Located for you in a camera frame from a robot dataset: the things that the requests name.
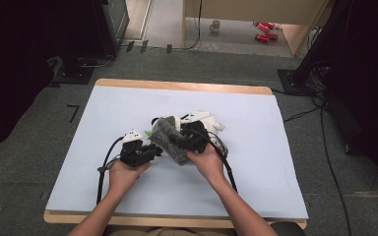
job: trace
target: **wooden desk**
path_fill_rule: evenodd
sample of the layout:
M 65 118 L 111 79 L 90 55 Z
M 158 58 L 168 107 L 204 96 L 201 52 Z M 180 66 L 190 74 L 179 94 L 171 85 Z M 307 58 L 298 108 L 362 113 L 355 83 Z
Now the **wooden desk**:
M 196 90 L 211 92 L 231 92 L 246 94 L 268 94 L 272 91 L 263 87 L 228 86 L 212 84 L 190 84 L 175 82 L 153 82 L 153 81 L 128 81 L 100 79 L 96 82 L 100 87 L 122 87 L 138 89 L 177 89 Z M 72 210 L 46 210 L 44 220 L 49 223 L 79 223 L 88 212 Z M 267 218 L 269 223 L 283 221 L 282 218 Z M 291 220 L 297 222 L 302 228 L 306 227 L 306 220 Z M 114 213 L 109 224 L 134 225 L 134 226 L 166 226 L 166 227 L 207 227 L 207 228 L 233 228 L 228 217 L 182 217 L 164 215 L 139 215 Z
M 208 0 L 202 2 L 202 18 L 283 24 L 290 52 L 296 55 L 312 29 L 324 24 L 319 22 L 322 16 L 321 20 L 326 21 L 324 15 L 331 11 L 326 9 L 329 2 L 330 0 Z M 199 4 L 200 0 L 185 0 L 184 16 L 198 17 Z

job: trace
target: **white board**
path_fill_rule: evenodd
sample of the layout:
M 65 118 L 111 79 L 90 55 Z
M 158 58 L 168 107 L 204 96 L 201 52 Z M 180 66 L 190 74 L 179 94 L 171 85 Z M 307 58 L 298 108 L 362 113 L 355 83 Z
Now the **white board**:
M 92 211 L 99 173 L 112 143 L 131 129 L 144 134 L 155 117 L 212 112 L 226 126 L 239 195 L 264 217 L 308 218 L 284 123 L 273 95 L 95 86 L 46 209 Z M 121 151 L 121 144 L 111 157 Z M 103 196 L 109 182 L 105 175 Z M 115 212 L 227 216 L 221 201 L 192 163 L 156 157 Z

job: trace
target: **person's right hand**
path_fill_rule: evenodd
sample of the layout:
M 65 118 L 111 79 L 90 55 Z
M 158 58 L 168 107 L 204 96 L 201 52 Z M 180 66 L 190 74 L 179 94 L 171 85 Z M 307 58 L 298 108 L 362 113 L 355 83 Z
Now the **person's right hand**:
M 212 145 L 208 144 L 202 153 L 188 150 L 186 155 L 213 187 L 220 181 L 226 181 L 223 175 L 222 161 Z

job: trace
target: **forearm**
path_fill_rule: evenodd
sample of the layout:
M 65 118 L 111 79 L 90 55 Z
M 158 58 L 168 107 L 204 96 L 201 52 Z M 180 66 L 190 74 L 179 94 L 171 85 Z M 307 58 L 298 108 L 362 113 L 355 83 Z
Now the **forearm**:
M 121 198 L 116 196 L 106 195 L 94 210 L 69 233 L 69 236 L 102 235 L 120 200 Z
M 212 183 L 212 186 L 220 196 L 239 236 L 277 235 L 266 220 L 245 203 L 225 179 Z

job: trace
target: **person's left hand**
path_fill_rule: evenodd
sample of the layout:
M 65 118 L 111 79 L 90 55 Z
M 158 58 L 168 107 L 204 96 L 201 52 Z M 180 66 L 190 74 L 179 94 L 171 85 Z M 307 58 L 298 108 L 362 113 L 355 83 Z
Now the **person's left hand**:
M 116 160 L 109 168 L 108 195 L 121 199 L 134 185 L 140 175 L 150 168 L 148 162 L 138 168 L 131 168 L 120 160 Z

